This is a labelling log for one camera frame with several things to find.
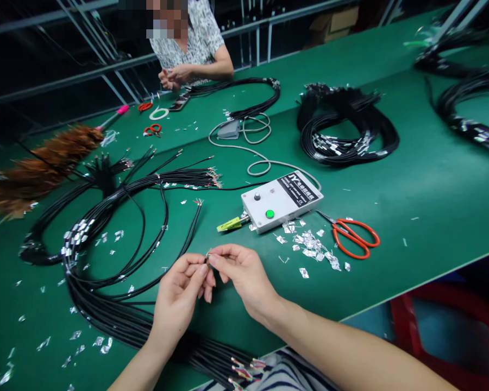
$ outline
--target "red chair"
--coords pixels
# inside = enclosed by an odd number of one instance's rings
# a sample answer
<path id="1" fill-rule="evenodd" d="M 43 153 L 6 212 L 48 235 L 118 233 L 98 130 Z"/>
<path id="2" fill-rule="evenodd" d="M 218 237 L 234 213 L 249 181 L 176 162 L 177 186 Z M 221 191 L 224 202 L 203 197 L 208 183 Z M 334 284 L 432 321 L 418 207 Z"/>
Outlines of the red chair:
<path id="1" fill-rule="evenodd" d="M 461 391 L 489 391 L 489 376 L 479 375 L 427 353 L 418 333 L 412 297 L 458 308 L 489 327 L 489 303 L 473 293 L 445 283 L 429 283 L 390 301 L 396 346 L 420 360 Z"/>

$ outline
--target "cellphone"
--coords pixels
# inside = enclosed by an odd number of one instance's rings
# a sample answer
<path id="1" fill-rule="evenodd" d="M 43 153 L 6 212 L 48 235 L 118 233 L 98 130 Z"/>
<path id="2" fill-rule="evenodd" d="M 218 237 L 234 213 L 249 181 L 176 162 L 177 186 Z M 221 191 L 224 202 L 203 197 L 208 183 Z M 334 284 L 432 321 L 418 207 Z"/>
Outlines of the cellphone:
<path id="1" fill-rule="evenodd" d="M 189 101 L 190 95 L 188 93 L 181 94 L 175 102 L 168 108 L 169 111 L 181 111 L 186 103 Z"/>

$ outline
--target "yellow clip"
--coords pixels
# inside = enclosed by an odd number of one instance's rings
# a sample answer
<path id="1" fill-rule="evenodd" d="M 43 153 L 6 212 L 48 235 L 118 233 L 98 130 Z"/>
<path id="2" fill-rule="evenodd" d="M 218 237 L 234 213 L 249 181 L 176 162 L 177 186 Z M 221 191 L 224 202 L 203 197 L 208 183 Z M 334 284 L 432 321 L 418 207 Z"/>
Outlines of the yellow clip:
<path id="1" fill-rule="evenodd" d="M 222 232 L 222 231 L 228 231 L 231 229 L 236 229 L 236 228 L 241 228 L 241 218 L 240 217 L 235 217 L 230 221 L 227 221 L 224 224 L 221 224 L 219 227 L 217 227 L 217 232 Z"/>

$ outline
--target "red scissors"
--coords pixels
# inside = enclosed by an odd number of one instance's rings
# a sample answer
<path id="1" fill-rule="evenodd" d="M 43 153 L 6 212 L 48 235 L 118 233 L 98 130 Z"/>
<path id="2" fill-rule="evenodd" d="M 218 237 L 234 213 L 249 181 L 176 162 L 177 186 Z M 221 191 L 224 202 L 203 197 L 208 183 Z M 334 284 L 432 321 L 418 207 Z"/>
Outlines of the red scissors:
<path id="1" fill-rule="evenodd" d="M 350 257 L 356 258 L 356 259 L 366 259 L 369 258 L 369 248 L 368 247 L 377 247 L 380 244 L 380 238 L 377 235 L 375 231 L 369 226 L 364 223 L 355 221 L 355 220 L 347 220 L 347 219 L 337 219 L 333 220 L 332 218 L 326 216 L 323 212 L 317 211 L 319 215 L 324 217 L 326 220 L 328 220 L 331 223 L 331 226 L 333 227 L 333 237 L 335 238 L 335 242 L 337 242 L 337 245 L 339 248 L 344 251 L 346 254 L 348 254 Z M 365 228 L 368 230 L 368 232 L 373 235 L 375 238 L 375 243 L 369 243 L 366 242 L 364 239 L 362 239 L 359 235 L 357 235 L 350 227 L 348 227 L 346 224 L 356 224 L 360 225 L 361 227 Z M 346 236 L 348 239 L 351 241 L 355 242 L 358 244 L 360 247 L 364 249 L 365 254 L 364 255 L 355 255 L 350 253 L 348 250 L 344 248 L 342 245 L 340 239 L 338 238 L 338 234 L 343 234 Z"/>
<path id="2" fill-rule="evenodd" d="M 140 115 L 141 113 L 143 113 L 145 110 L 148 110 L 152 107 L 152 102 L 147 102 L 147 103 L 142 103 L 140 104 L 137 109 L 140 111 Z"/>
<path id="3" fill-rule="evenodd" d="M 152 124 L 150 127 L 145 128 L 145 131 L 143 132 L 143 136 L 152 136 L 156 135 L 157 137 L 161 138 L 160 133 L 161 132 L 161 125 L 160 124 Z"/>

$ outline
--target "fingernail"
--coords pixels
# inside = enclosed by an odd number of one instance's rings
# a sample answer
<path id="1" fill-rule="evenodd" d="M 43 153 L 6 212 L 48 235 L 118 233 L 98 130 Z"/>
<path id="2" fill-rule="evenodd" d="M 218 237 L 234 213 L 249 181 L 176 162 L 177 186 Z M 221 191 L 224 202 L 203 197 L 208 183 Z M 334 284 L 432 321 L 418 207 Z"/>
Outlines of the fingernail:
<path id="1" fill-rule="evenodd" d="M 216 254 L 209 254 L 210 257 L 210 264 L 211 265 L 217 265 L 217 262 L 219 262 L 218 256 Z"/>

